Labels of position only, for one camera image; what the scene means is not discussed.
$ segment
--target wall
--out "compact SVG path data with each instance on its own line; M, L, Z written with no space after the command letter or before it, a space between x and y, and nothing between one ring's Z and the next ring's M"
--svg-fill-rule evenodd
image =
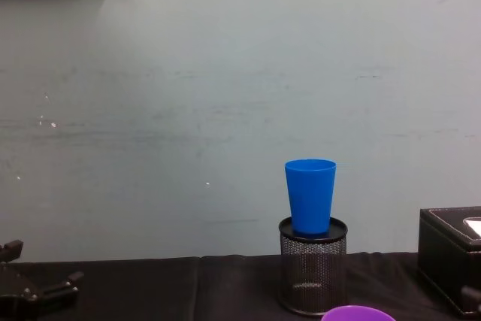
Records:
M2 240L277 253L315 156L350 252L415 250L421 207L479 204L479 2L0 0Z

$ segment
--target blue plastic cup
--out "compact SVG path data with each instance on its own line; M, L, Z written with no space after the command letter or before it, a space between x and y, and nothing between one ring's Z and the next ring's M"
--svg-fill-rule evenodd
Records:
M329 230L336 164L325 159L286 163L292 228L306 235Z

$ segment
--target cup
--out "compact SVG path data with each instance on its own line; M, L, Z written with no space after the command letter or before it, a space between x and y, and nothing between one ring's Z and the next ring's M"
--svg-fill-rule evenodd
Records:
M292 228L317 235L329 230L336 164L326 159L297 159L286 163Z
M396 321L387 313L364 306L341 306L327 312L322 321Z

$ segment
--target cup rim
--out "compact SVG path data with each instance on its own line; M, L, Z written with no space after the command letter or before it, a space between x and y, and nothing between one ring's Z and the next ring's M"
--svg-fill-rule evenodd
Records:
M355 305L355 304L349 304L349 305L346 305L346 306L340 306L340 307L333 308L332 310L329 310L328 312L326 312L322 319L325 319L326 316L334 316L340 310L345 310L347 308L354 308L354 309L357 309L357 310L369 310L371 312L377 313L378 315L385 316L386 321L396 321L394 318L392 318L391 315L388 315L387 313L382 312L381 310L377 310L376 308L372 308L372 307L368 307L368 306L358 306L358 305Z
M319 166L312 167L312 163L319 163ZM302 167L301 164L311 163L311 167ZM307 159L293 159L286 163L286 169L290 171L303 171L303 172L319 172L328 171L336 168L336 162L330 159L320 159L320 158L307 158Z

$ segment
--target purple container rim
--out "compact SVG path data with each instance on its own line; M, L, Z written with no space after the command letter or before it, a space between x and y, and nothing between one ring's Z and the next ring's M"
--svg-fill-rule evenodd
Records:
M317 169L306 169L306 168L295 167L295 163L305 162L305 161L326 162L326 163L330 163L330 166L317 168ZM286 166L286 169L289 169L289 170L292 170L292 171L319 172L319 171L328 171L330 169L336 168L337 164L336 164L336 162L334 162L330 159L306 158L306 159L293 159L291 161L286 162L285 166Z
M338 312L339 310L345 310L347 308L352 308L352 309L356 309L356 310L374 311L374 313L377 313L380 316L385 316L386 321L396 321L391 315L388 315L387 313L382 312L381 310L378 310L378 309L372 308L372 307L368 307L368 306L358 306L358 305L355 305L355 304L349 304L347 306L340 306L340 307L333 308L332 310L329 310L328 312L325 313L325 315L322 317L322 320L325 319L326 321L329 321L328 319L326 319L327 316L334 316L333 315L334 313Z

